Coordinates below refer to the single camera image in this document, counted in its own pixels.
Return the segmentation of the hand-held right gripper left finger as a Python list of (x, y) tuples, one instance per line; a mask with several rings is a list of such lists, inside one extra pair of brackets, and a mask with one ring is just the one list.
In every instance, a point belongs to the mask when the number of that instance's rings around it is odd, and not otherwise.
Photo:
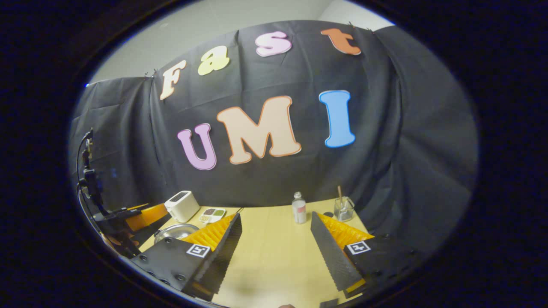
[(162, 238), (131, 262), (179, 292), (210, 301), (220, 290), (241, 234), (241, 215), (235, 213), (183, 239)]

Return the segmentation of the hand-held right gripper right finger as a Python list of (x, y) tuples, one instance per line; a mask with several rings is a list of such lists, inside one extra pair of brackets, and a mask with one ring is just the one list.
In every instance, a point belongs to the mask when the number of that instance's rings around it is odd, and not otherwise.
[(337, 290), (346, 298), (376, 296), (422, 261), (419, 249), (393, 236), (375, 237), (313, 212), (311, 232)]

